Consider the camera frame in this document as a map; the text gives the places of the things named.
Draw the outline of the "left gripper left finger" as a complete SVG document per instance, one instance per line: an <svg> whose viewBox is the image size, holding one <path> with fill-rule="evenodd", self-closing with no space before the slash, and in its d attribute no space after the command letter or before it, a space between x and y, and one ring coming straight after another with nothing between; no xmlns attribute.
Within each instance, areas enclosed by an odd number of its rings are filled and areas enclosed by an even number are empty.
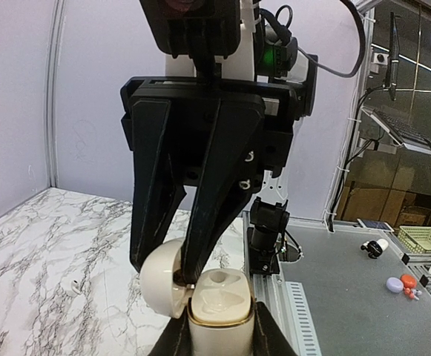
<svg viewBox="0 0 431 356"><path fill-rule="evenodd" d="M150 356L191 356L191 336L187 317L172 318L164 328Z"/></svg>

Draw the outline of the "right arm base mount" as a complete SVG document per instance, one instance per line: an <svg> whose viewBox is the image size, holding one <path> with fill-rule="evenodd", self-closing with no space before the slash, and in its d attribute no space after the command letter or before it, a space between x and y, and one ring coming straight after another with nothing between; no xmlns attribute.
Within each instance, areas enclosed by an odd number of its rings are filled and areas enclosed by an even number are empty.
<svg viewBox="0 0 431 356"><path fill-rule="evenodd" d="M288 230L272 231L264 227L248 227L248 265L252 275L280 273L281 263L297 263L303 257L301 245Z"/></svg>

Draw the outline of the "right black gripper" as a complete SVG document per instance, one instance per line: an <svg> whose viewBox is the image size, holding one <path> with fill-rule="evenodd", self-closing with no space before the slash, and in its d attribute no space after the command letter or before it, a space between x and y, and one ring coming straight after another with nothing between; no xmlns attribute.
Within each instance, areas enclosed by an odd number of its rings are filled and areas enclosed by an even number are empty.
<svg viewBox="0 0 431 356"><path fill-rule="evenodd" d="M185 197L197 187L182 275L197 282L221 234L284 171L293 125L310 116L314 79L208 84L182 77L130 78L121 88L123 131L134 162L130 261L141 271L165 239Z"/></svg>

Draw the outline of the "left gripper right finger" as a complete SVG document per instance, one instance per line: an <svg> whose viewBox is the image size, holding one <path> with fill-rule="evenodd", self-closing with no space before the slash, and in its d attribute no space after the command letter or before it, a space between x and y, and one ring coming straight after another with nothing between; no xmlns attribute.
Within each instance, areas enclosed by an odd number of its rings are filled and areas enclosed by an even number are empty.
<svg viewBox="0 0 431 356"><path fill-rule="evenodd" d="M253 355L257 356L296 356L280 327L263 302L255 303Z"/></svg>

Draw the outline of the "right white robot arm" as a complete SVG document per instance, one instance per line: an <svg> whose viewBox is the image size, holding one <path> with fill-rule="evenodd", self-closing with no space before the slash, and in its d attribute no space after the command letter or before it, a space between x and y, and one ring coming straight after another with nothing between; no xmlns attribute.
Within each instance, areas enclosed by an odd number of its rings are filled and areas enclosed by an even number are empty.
<svg viewBox="0 0 431 356"><path fill-rule="evenodd" d="M278 15L257 1L143 1L163 77L136 76L120 91L133 155L129 258L141 270L195 188L177 276L193 284L217 241L250 207L254 270L271 274L289 218L260 197L281 176L294 123L312 113L317 69Z"/></svg>

